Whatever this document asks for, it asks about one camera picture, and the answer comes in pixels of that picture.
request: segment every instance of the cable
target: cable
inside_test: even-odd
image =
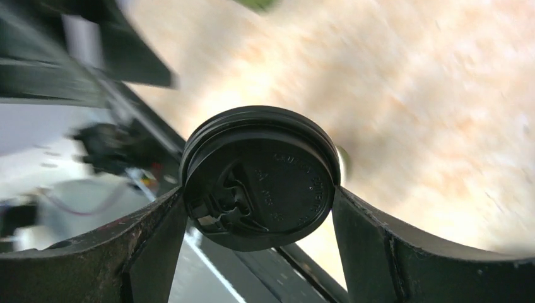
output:
[[[63,201],[61,201],[58,197],[50,194],[49,190],[46,190],[42,188],[40,190],[40,193],[43,197],[47,198],[53,205],[61,209],[62,211],[65,211],[66,213],[70,213],[72,215],[76,216],[93,216],[97,215],[99,213],[103,213],[104,211],[108,210],[113,204],[118,202],[119,198],[126,192],[126,190],[129,188],[128,183],[127,184],[119,184],[112,193],[104,199],[104,201],[94,210],[89,212],[82,212],[82,211],[76,211],[71,209],[67,204],[65,204]]]

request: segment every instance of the beige marble surface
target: beige marble surface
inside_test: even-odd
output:
[[[286,107],[351,155],[346,187],[463,244],[535,252],[535,4],[138,0],[180,75],[136,90],[183,136],[223,110]],[[332,222],[300,245],[344,284]]]

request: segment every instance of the green object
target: green object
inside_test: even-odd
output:
[[[255,12],[268,11],[276,0],[234,0]]]

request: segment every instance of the white line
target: white line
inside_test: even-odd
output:
[[[232,287],[232,284],[223,277],[223,275],[217,270],[216,266],[208,259],[208,257],[203,253],[203,251],[195,245],[195,239],[189,234],[184,234],[184,241],[191,246],[191,249],[201,258],[204,265],[216,276],[216,278],[223,284],[223,286],[230,292],[230,294],[236,299],[238,303],[246,303],[245,299],[238,294],[238,292]]]

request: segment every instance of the black plastic lid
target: black plastic lid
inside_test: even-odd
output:
[[[195,226],[236,251],[298,241],[327,217],[340,183],[336,149],[311,120],[248,106],[199,126],[180,165]]]

